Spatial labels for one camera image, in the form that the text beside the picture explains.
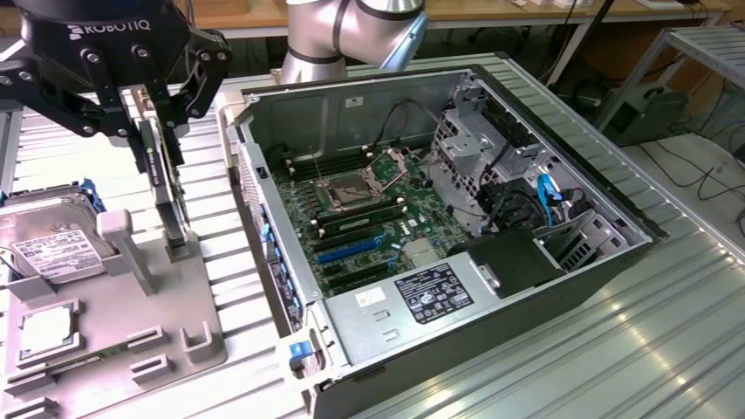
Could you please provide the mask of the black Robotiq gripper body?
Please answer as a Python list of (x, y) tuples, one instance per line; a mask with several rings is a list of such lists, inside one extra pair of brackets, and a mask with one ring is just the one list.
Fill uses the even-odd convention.
[(172, 1), (16, 1), (22, 14), (22, 40), (15, 58), (30, 57), (56, 45), (103, 36), (144, 39), (166, 49), (188, 44), (191, 28)]

